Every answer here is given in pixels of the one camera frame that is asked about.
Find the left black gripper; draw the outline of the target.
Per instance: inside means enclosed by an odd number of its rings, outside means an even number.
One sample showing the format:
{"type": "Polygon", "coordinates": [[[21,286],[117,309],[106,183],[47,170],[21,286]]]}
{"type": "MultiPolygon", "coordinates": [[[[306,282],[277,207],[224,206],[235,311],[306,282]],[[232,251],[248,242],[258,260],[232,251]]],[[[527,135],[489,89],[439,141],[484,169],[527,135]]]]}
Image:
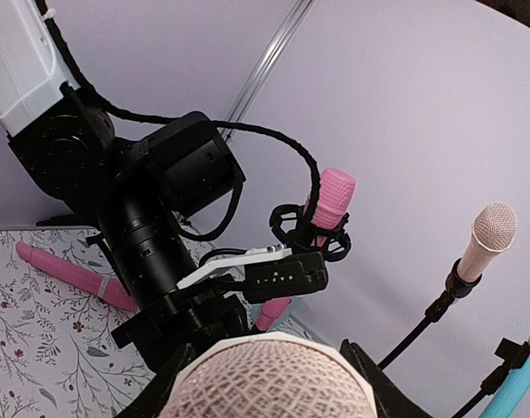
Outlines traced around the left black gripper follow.
{"type": "Polygon", "coordinates": [[[156,373],[185,343],[200,356],[218,341],[248,332],[247,312],[238,296],[210,290],[185,300],[175,300],[169,293],[111,335],[119,348],[132,344],[145,365],[156,373]]]}

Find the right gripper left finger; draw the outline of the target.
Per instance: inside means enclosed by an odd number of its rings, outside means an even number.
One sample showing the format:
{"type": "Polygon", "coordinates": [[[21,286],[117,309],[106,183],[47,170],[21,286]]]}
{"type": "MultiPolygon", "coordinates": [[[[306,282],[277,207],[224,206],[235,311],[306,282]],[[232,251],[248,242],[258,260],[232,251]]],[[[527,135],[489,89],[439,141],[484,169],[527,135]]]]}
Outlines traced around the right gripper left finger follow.
{"type": "Polygon", "coordinates": [[[195,360],[191,343],[182,344],[171,358],[158,370],[156,376],[140,395],[123,411],[120,418],[158,417],[169,400],[178,373],[195,360]]]}

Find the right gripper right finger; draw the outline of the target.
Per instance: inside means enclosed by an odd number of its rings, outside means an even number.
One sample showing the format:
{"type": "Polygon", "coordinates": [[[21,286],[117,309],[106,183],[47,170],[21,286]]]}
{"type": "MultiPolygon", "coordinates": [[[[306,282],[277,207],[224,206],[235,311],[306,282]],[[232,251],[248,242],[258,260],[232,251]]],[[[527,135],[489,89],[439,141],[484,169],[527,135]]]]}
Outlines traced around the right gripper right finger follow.
{"type": "Polygon", "coordinates": [[[426,418],[426,412],[413,403],[355,342],[341,342],[340,354],[372,386],[378,417],[426,418]]]}

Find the short pink microphone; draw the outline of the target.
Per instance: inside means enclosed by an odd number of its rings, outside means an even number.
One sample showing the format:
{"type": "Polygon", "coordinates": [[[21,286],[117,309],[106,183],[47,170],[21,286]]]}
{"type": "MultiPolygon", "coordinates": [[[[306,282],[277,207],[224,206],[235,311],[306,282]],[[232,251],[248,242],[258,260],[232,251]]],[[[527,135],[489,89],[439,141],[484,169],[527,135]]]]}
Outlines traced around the short pink microphone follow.
{"type": "Polygon", "coordinates": [[[90,272],[40,248],[16,244],[18,256],[30,265],[79,290],[97,296],[113,307],[135,312],[138,306],[118,279],[90,272]]]}

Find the beige microphone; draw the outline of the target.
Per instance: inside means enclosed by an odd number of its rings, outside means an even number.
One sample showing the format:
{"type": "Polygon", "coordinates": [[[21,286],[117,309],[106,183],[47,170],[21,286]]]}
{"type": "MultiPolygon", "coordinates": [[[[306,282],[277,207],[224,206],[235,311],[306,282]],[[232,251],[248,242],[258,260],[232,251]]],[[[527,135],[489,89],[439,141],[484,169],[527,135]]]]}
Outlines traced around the beige microphone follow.
{"type": "Polygon", "coordinates": [[[372,386],[334,348],[282,332],[222,340],[179,372],[162,417],[374,417],[372,386]]]}
{"type": "Polygon", "coordinates": [[[517,228],[518,216],[509,204],[488,204],[472,223],[470,241],[457,266],[459,277],[474,283],[496,256],[511,247],[517,228]]]}

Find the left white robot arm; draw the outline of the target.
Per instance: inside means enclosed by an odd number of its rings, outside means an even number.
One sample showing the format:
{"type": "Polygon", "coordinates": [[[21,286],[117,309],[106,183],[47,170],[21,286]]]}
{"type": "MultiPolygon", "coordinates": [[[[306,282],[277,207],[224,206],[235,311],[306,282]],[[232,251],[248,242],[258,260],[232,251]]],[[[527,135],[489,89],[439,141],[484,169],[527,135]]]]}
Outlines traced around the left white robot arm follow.
{"type": "Polygon", "coordinates": [[[97,245],[138,314],[113,331],[158,371],[190,344],[197,354],[248,329],[239,298],[190,287],[196,263],[179,222],[229,195],[231,219],[245,182],[237,160],[199,111],[159,118],[139,141],[118,138],[112,107],[86,82],[42,1],[0,1],[0,122],[35,184],[97,229],[97,245]]]}

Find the blue microphone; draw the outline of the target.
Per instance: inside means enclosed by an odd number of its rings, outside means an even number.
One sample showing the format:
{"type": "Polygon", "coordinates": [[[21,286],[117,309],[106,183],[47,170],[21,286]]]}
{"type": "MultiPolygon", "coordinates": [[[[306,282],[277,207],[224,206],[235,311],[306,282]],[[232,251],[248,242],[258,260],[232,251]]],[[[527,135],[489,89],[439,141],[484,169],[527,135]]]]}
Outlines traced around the blue microphone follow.
{"type": "MultiPolygon", "coordinates": [[[[527,339],[530,347],[530,335],[527,339]]],[[[507,418],[510,417],[520,401],[530,388],[530,354],[524,365],[513,369],[504,383],[500,386],[492,400],[482,411],[480,418],[507,418]]]]}

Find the rear right round stand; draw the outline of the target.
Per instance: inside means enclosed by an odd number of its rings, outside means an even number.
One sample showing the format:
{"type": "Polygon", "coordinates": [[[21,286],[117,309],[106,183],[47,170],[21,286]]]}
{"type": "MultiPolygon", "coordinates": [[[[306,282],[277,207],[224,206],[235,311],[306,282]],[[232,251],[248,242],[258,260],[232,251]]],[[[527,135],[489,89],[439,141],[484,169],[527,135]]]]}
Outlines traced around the rear right round stand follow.
{"type": "Polygon", "coordinates": [[[502,359],[502,363],[481,382],[479,392],[462,406],[452,418],[464,417],[486,396],[495,394],[512,370],[524,366],[530,355],[530,346],[527,342],[518,344],[503,338],[494,354],[502,359]]]}

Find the round stand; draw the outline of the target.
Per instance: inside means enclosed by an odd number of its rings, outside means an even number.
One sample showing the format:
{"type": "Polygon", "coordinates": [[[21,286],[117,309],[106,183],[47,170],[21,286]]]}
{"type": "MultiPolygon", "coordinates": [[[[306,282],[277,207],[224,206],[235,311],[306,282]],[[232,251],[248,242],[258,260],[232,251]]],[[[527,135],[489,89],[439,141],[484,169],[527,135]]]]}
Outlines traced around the round stand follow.
{"type": "Polygon", "coordinates": [[[495,394],[512,370],[524,366],[530,355],[530,346],[527,342],[518,344],[503,338],[494,354],[502,359],[502,363],[481,382],[479,392],[462,406],[452,418],[464,417],[486,396],[495,394]]]}
{"type": "Polygon", "coordinates": [[[458,273],[460,262],[461,259],[458,259],[453,264],[451,272],[446,277],[445,289],[426,309],[419,324],[377,364],[381,370],[391,365],[430,325],[438,322],[454,302],[465,298],[481,282],[482,274],[479,274],[473,282],[464,281],[458,273]]]}

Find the rear middle round stand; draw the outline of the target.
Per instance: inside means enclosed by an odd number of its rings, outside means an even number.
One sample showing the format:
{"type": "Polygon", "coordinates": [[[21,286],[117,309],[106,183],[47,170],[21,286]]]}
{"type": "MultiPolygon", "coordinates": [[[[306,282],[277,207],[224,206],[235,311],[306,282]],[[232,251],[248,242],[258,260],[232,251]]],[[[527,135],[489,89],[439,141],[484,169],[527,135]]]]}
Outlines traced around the rear middle round stand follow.
{"type": "Polygon", "coordinates": [[[479,274],[473,282],[464,281],[458,273],[460,262],[461,259],[458,259],[453,264],[451,272],[446,277],[445,289],[426,309],[419,324],[377,364],[381,370],[391,365],[430,325],[438,322],[454,302],[465,298],[481,282],[482,274],[479,274]]]}

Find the tall pink microphone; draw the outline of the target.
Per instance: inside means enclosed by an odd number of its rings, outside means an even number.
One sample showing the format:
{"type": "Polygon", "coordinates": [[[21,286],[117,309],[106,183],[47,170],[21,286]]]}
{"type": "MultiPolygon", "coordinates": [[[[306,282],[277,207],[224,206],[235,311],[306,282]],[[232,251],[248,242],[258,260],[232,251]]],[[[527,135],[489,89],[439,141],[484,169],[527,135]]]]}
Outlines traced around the tall pink microphone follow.
{"type": "MultiPolygon", "coordinates": [[[[346,215],[355,191],[355,179],[339,169],[326,168],[320,178],[320,193],[312,223],[325,230],[334,230],[346,215]]],[[[292,297],[269,300],[261,305],[256,329],[265,332],[270,329],[292,303],[292,297]]]]}

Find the floral table mat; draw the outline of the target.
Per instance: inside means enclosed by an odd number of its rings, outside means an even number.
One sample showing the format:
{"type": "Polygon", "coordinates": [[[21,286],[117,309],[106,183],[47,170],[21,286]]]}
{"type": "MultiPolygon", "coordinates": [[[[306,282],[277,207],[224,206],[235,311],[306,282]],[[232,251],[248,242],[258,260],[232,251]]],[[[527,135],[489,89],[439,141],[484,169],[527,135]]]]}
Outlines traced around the floral table mat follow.
{"type": "Polygon", "coordinates": [[[113,417],[153,374],[111,332],[130,313],[22,260],[25,243],[111,278],[90,229],[0,230],[0,417],[113,417]]]}

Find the black tripod shock-mount stand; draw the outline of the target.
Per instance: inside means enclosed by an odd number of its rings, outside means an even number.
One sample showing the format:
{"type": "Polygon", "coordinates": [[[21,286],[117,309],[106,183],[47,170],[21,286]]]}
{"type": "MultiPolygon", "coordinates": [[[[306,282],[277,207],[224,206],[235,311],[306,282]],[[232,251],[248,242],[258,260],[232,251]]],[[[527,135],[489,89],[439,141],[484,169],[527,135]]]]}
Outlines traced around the black tripod shock-mount stand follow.
{"type": "Polygon", "coordinates": [[[351,238],[345,230],[349,218],[347,212],[334,226],[324,228],[304,221],[303,206],[284,204],[273,209],[269,227],[272,234],[293,253],[320,251],[325,261],[338,262],[352,249],[351,238]]]}

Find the left aluminium frame post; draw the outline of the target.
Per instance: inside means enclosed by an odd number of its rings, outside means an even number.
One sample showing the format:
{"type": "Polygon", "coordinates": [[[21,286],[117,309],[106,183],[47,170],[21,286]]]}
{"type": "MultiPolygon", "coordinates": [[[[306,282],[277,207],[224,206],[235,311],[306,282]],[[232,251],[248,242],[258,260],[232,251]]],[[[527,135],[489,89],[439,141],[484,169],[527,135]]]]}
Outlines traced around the left aluminium frame post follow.
{"type": "Polygon", "coordinates": [[[299,27],[305,21],[314,4],[315,1],[313,0],[298,0],[293,2],[286,17],[264,48],[257,63],[255,63],[235,98],[230,111],[225,117],[227,122],[238,123],[243,121],[246,113],[250,110],[260,90],[264,87],[268,77],[271,76],[274,67],[296,35],[299,27]]]}

